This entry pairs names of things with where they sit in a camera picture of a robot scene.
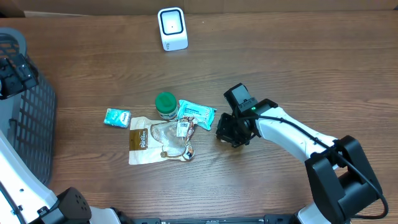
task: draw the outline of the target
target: white label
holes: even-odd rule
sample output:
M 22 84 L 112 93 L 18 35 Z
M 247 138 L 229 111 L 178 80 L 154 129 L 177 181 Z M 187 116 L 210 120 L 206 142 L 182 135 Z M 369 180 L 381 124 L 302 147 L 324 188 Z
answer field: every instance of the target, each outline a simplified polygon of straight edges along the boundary
M 187 137 L 189 122 L 177 123 L 177 137 Z

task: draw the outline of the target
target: pill bottle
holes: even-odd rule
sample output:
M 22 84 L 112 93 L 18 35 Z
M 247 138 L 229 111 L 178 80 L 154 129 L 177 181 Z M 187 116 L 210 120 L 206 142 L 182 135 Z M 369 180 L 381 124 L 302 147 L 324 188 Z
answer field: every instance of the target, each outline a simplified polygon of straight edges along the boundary
M 177 100 L 171 93 L 163 92 L 157 95 L 155 106 L 163 119 L 174 119 L 177 115 Z

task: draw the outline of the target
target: wooden tabletop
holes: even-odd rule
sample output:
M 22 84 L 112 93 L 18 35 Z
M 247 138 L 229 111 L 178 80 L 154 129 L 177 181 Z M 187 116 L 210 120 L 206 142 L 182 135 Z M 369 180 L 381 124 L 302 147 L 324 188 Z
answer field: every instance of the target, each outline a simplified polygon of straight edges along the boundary
M 398 222 L 398 12 L 186 15 L 187 50 L 164 52 L 156 16 L 1 19 L 58 95 L 53 179 L 90 205 L 131 217 L 253 217 L 312 202 L 304 165 L 255 138 L 216 140 L 223 93 L 245 84 L 317 131 L 357 138 Z M 160 119 L 157 94 L 217 108 L 197 128 L 196 158 L 130 166 L 129 131 L 103 124 L 107 108 Z M 363 213 L 382 212 L 380 202 Z

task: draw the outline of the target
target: white electronic device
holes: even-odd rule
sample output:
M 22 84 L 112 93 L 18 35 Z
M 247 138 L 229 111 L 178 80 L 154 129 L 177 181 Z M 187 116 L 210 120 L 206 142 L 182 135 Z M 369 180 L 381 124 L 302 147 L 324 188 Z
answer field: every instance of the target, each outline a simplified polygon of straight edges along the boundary
M 165 51 L 181 50 L 188 47 L 184 13 L 179 7 L 160 10 L 157 19 Z

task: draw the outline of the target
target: robotic arm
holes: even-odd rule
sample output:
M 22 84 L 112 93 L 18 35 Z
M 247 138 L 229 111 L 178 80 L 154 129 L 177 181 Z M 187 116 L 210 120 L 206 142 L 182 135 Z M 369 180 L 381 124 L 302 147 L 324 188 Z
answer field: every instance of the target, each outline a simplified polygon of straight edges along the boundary
M 233 114 L 223 113 L 217 138 L 233 147 L 248 145 L 259 136 L 270 140 L 305 164 L 315 204 L 299 211 L 289 223 L 340 224 L 351 218 L 379 219 L 388 213 L 387 201 L 359 142 L 351 136 L 326 136 L 290 117 L 276 103 L 252 97 L 243 84 L 229 89 L 224 97 Z M 337 177 L 334 169 L 348 167 Z M 384 212 L 361 216 L 358 212 L 381 199 Z

